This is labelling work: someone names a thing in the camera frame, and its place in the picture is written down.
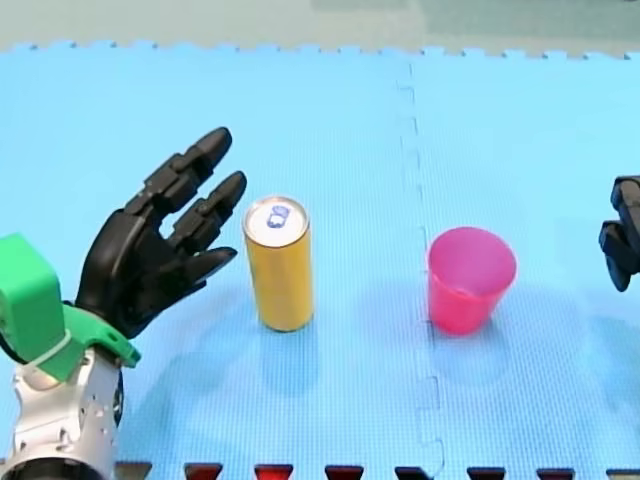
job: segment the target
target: green bracket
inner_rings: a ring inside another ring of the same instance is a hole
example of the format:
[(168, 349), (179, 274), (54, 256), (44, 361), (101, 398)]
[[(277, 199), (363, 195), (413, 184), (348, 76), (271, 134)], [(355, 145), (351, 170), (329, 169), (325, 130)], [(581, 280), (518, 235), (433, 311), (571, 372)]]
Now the green bracket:
[(107, 349), (125, 367), (140, 360), (140, 353), (111, 325), (62, 303), (55, 270), (19, 234), (0, 238), (0, 334), (27, 362), (65, 341), (38, 365), (60, 382), (69, 379), (91, 346)]

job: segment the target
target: floor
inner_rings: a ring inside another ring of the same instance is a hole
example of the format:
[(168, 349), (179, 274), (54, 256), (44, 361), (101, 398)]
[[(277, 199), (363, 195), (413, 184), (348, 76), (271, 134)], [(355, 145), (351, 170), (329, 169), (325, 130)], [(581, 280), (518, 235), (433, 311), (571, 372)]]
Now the floor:
[(240, 47), (317, 44), (363, 49), (426, 45), (531, 55), (614, 56), (640, 50), (632, 0), (0, 0), (0, 50), (17, 42), (112, 40)]

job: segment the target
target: can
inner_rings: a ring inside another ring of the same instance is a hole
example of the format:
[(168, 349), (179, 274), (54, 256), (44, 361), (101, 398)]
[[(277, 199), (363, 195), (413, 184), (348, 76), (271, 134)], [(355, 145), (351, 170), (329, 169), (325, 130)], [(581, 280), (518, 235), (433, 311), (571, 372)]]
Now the can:
[(269, 196), (249, 207), (243, 230), (260, 320), (281, 332), (302, 328), (313, 316), (307, 212), (291, 198)]

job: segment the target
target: robot finger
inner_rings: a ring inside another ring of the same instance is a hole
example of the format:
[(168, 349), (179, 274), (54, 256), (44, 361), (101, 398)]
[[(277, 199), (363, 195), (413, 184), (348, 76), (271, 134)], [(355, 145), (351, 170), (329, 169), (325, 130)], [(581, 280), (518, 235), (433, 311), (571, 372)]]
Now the robot finger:
[(198, 199), (174, 224), (169, 245), (182, 255), (205, 251), (220, 235), (220, 229), (233, 214), (247, 179), (235, 172), (222, 181), (206, 199)]
[(124, 208), (159, 227), (167, 215), (180, 211), (213, 174), (231, 147), (228, 129), (220, 127), (195, 142), (184, 154), (174, 154), (144, 182), (144, 188)]

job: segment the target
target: blue foam mat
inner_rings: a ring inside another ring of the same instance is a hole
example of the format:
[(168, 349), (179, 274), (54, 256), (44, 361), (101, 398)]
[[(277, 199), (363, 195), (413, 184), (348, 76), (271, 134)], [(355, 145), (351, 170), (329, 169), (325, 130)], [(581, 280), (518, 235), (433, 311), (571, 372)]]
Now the blue foam mat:
[(488, 228), (518, 280), (476, 338), (434, 337), (447, 468), (576, 478), (638, 465), (640, 295), (610, 284), (598, 246), (617, 175), (638, 169), (636, 63), (465, 58), (413, 62), (426, 243)]
[[(227, 125), (235, 144), (207, 186), (249, 178), (217, 242), (238, 258), (136, 340), (121, 458), (152, 462), (152, 479), (186, 462), (222, 463), (222, 478), (287, 463), (297, 479), (327, 464), (447, 479), (637, 467), (638, 292), (613, 293), (597, 232), (640, 153), (640, 67), (547, 56), (108, 42), (0, 55), (0, 234), (37, 245), (66, 297), (106, 216), (172, 152)], [(270, 193), (313, 222), (316, 316), (284, 336), (256, 320), (240, 228)], [(425, 319), (423, 258), (460, 223), (504, 236), (520, 269), (492, 327), (452, 341)], [(0, 362), (4, 450), (10, 373)]]

